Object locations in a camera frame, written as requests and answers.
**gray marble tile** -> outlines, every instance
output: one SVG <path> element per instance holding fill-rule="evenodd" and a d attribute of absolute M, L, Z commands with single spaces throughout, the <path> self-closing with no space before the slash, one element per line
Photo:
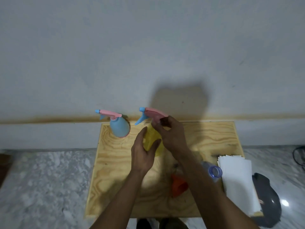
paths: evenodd
<path fill-rule="evenodd" d="M 270 179 L 288 201 L 274 228 L 305 228 L 305 171 L 296 165 L 294 146 L 246 147 L 253 173 Z M 81 151 L 13 152 L 15 161 L 0 189 L 1 228 L 89 228 L 84 210 L 95 159 L 95 149 Z M 190 229 L 205 228 L 201 218 L 182 219 Z M 128 229 L 136 227 L 130 219 Z"/>

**black cable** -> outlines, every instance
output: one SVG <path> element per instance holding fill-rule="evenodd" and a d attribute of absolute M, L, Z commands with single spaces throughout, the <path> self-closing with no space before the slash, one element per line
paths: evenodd
<path fill-rule="evenodd" d="M 295 163 L 298 164 L 298 165 L 300 165 L 300 166 L 302 166 L 302 169 L 305 170 L 305 168 L 304 168 L 304 167 L 305 167 L 305 162 L 303 162 L 303 164 L 300 164 L 300 163 L 295 159 L 294 153 L 295 153 L 296 150 L 305 151 L 305 146 L 297 147 L 297 148 L 295 148 L 295 149 L 293 150 L 293 152 L 292 152 L 292 157 L 293 157 Z"/>

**hand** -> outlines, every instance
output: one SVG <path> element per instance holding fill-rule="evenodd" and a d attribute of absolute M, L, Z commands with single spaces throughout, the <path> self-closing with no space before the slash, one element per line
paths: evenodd
<path fill-rule="evenodd" d="M 152 127 L 160 133 L 164 147 L 173 154 L 173 157 L 178 161 L 180 155 L 191 153 L 186 144 L 183 124 L 171 116 L 161 118 L 160 122 L 152 121 Z"/>
<path fill-rule="evenodd" d="M 132 146 L 132 171 L 140 172 L 143 177 L 153 166 L 155 153 L 161 143 L 161 139 L 155 140 L 149 151 L 146 151 L 143 146 L 143 138 L 147 131 L 144 127 L 137 135 Z"/>

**person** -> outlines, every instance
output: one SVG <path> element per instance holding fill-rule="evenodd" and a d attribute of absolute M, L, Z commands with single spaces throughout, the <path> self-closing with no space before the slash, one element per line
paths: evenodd
<path fill-rule="evenodd" d="M 165 148 L 181 165 L 184 177 L 207 229 L 259 228 L 215 185 L 206 170 L 196 160 L 186 144 L 182 123 L 169 116 L 162 118 L 160 123 L 152 121 L 152 126 L 162 136 Z M 155 151 L 161 142 L 160 139 L 156 140 L 150 150 L 146 151 L 143 147 L 143 137 L 146 131 L 147 127 L 144 127 L 139 132 L 131 148 L 132 167 L 124 185 L 90 229 L 126 229 L 142 180 L 153 166 Z M 150 228 L 147 223 L 145 223 L 145 219 L 139 220 L 137 229 Z M 187 227 L 179 219 L 172 218 L 161 220 L 159 228 L 180 229 Z"/>

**plywood surface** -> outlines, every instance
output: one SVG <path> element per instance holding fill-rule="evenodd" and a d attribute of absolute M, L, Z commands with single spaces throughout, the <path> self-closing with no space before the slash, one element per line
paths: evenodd
<path fill-rule="evenodd" d="M 102 124 L 85 216 L 97 216 L 122 186 L 131 169 L 131 147 L 139 131 L 148 123 L 131 125 L 126 138 L 115 137 L 108 124 Z M 183 123 L 188 146 L 198 160 L 217 164 L 219 155 L 242 155 L 234 122 Z M 189 190 L 170 197 L 170 174 L 177 161 L 166 149 L 155 158 L 145 176 L 132 210 L 132 218 L 200 217 Z"/>

